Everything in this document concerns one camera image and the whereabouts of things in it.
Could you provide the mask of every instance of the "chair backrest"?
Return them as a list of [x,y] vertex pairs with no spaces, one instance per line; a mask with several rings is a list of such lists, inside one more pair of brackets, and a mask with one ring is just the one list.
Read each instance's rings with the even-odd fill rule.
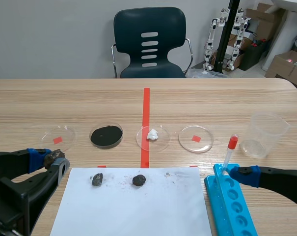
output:
[[[130,55],[130,66],[153,62],[158,66],[160,61],[170,63],[168,52],[185,42],[186,18],[175,7],[123,10],[114,17],[114,37],[117,51]],[[156,57],[142,59],[147,55]]]

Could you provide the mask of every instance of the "black chair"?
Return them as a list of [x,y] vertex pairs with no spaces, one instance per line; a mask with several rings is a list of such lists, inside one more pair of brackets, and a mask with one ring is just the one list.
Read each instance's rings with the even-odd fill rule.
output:
[[[121,78],[185,78],[193,61],[190,40],[186,38],[186,18],[175,7],[149,7],[118,12],[114,17],[115,44],[113,48],[130,55],[130,65],[121,72]],[[191,61],[185,72],[168,61],[171,49],[188,41]]]

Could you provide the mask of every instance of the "measuring cup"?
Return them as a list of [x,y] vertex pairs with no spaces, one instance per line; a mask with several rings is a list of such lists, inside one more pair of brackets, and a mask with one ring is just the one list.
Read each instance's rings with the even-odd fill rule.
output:
[[240,147],[251,157],[265,158],[289,127],[287,122],[274,113],[255,113]]

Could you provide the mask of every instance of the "gray wall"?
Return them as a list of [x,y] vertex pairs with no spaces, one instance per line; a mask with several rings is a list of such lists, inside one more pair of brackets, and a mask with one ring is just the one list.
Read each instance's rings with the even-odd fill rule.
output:
[[[113,18],[123,9],[175,6],[187,18],[187,37],[203,60],[211,19],[226,0],[0,0],[0,78],[113,78]],[[242,7],[255,1],[242,0]],[[185,69],[187,44],[169,53]],[[118,72],[128,55],[116,57]]]

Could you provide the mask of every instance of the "white robot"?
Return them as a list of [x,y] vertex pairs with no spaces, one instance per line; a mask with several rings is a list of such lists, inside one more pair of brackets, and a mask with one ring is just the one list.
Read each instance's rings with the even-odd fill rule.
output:
[[[203,68],[206,71],[212,70],[212,66],[210,65],[210,59],[213,54],[213,41],[214,41],[214,35],[216,27],[224,27],[225,23],[228,21],[229,16],[229,9],[222,9],[220,12],[220,18],[215,18],[212,20],[211,28],[209,31],[208,41],[206,43],[206,51],[205,51],[205,59],[204,59],[204,65]],[[238,33],[237,33],[237,39],[233,46],[233,52],[230,60],[227,62],[227,68],[234,70],[233,63],[237,59],[240,47],[242,45],[243,41],[243,32],[247,28],[247,18],[243,17],[244,10],[242,8],[239,8],[236,14],[234,26],[239,27]]]

